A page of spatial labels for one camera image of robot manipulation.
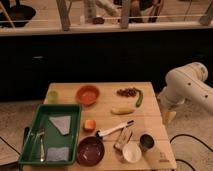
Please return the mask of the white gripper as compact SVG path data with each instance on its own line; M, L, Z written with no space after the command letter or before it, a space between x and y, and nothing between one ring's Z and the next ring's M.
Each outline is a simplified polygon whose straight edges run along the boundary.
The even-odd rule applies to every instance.
M158 94L157 99L160 101L164 110L170 110L176 105L175 94L170 88L164 87ZM169 124L176 116L175 111L166 111L163 113L163 124Z

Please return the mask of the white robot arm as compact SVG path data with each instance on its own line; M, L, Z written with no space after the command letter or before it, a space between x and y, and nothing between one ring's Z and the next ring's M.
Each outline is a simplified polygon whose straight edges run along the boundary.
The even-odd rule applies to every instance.
M174 119L174 108L185 100L193 101L213 115L213 88L205 84L207 78L207 67L200 62L174 68L166 74L166 86L157 96L164 125Z

